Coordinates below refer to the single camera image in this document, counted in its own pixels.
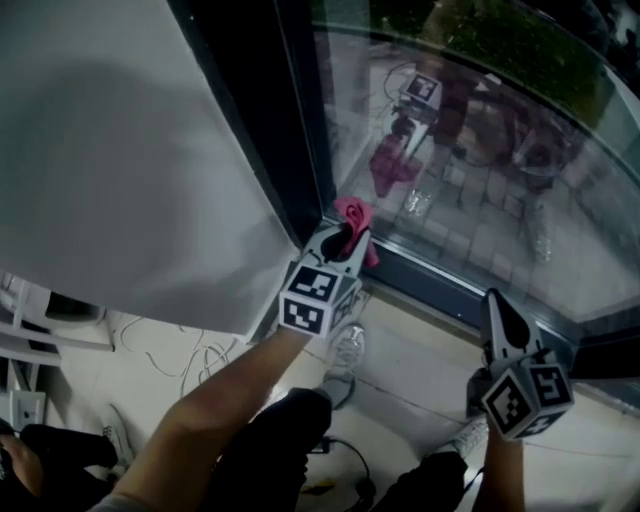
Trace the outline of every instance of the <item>white panel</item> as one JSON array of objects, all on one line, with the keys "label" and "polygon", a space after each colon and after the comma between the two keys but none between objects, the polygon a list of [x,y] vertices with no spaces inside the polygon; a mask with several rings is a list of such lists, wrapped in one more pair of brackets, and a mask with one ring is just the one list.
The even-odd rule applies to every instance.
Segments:
[{"label": "white panel", "polygon": [[166,3],[0,9],[0,268],[249,333],[294,248]]}]

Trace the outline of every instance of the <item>metal frame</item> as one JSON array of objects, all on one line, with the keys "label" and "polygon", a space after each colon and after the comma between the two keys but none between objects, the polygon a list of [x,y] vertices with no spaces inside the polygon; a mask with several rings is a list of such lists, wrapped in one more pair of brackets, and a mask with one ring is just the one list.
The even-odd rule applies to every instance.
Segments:
[{"label": "metal frame", "polygon": [[[308,2],[259,2],[252,4],[250,14],[238,2],[215,6],[205,0],[169,3],[257,178],[291,238],[299,247],[304,246],[336,195]],[[451,58],[462,59],[457,55]],[[478,63],[464,63],[478,67]],[[525,88],[508,82],[516,89]],[[549,106],[559,111],[554,105]],[[472,329],[479,328],[482,290],[412,260],[391,243],[377,244],[381,264],[366,270],[367,277]],[[567,350],[577,350],[577,342],[549,326],[539,325],[549,340]],[[578,336],[579,327],[562,326],[572,337]],[[619,341],[616,334],[608,337],[610,343]],[[590,343],[600,341],[594,338]],[[572,377],[605,376],[602,365],[594,361],[604,357],[602,354],[615,357],[618,349],[600,346],[600,356],[594,360],[590,354],[595,350],[586,350],[581,344]],[[640,377],[640,369],[622,375],[624,372],[616,371],[615,364],[611,366],[607,375]]]}]

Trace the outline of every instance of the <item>glass window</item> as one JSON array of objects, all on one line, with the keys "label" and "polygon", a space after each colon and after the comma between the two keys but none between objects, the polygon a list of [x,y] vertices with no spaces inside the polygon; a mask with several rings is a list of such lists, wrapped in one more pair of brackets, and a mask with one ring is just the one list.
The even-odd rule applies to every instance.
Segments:
[{"label": "glass window", "polygon": [[630,6],[309,1],[333,178],[380,240],[550,324],[640,323]]}]

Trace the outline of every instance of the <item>person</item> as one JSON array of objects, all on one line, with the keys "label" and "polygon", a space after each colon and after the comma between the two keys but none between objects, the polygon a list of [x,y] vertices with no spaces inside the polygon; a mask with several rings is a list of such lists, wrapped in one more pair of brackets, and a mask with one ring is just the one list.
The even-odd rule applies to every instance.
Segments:
[{"label": "person", "polygon": [[20,437],[4,422],[0,444],[0,495],[21,510],[85,512],[113,490],[113,482],[85,470],[102,466],[123,473],[133,460],[118,411],[104,411],[103,435],[47,425],[27,425]]},{"label": "person", "polygon": [[[320,387],[292,389],[253,418],[308,342],[280,327],[166,413],[129,470],[92,512],[293,511],[307,454],[353,395],[365,348],[349,325],[333,342]],[[464,457],[487,436],[475,420],[400,477],[374,508],[453,511],[464,494]],[[522,444],[489,427],[485,475],[474,510],[524,511]]]}]

